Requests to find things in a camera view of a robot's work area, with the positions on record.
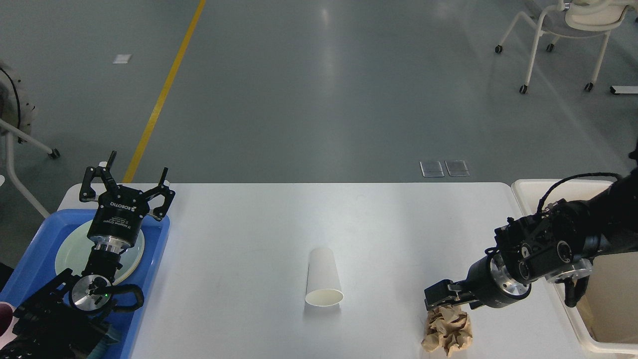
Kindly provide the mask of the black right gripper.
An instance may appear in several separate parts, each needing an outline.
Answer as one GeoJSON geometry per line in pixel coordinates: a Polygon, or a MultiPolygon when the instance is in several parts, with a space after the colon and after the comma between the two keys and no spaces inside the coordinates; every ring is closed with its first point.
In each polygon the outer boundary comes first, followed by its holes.
{"type": "Polygon", "coordinates": [[[484,305],[504,308],[527,298],[530,293],[531,285],[511,277],[501,255],[493,254],[470,266],[466,282],[444,279],[424,289],[424,302],[428,311],[444,305],[467,303],[472,310],[484,305]]]}

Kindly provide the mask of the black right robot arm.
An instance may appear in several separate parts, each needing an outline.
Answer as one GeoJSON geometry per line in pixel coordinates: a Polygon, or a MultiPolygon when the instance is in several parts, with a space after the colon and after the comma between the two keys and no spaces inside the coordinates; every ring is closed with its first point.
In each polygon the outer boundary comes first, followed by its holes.
{"type": "Polygon", "coordinates": [[[542,277],[563,284],[565,305],[575,307],[588,288],[593,259],[637,250],[637,171],[603,176],[615,181],[589,200],[548,203],[553,190],[576,176],[555,182],[533,214],[509,217],[495,229],[496,245],[470,266],[464,280],[444,279],[426,288],[426,309],[503,308],[527,298],[542,277]]]}

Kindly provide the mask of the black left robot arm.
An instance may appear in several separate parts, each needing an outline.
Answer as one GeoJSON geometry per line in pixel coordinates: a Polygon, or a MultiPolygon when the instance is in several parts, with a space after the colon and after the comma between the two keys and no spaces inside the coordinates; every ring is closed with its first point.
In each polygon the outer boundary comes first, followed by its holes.
{"type": "Polygon", "coordinates": [[[78,194],[81,202],[98,207],[87,230],[93,243],[84,270],[66,268],[13,311],[14,339],[1,349],[3,359],[88,359],[116,343],[107,322],[113,313],[134,312],[145,302],[136,284],[115,284],[121,257],[135,247],[142,222],[165,218],[175,192],[166,183],[168,168],[158,184],[146,191],[119,184],[110,173],[116,157],[86,168],[78,194]]]}

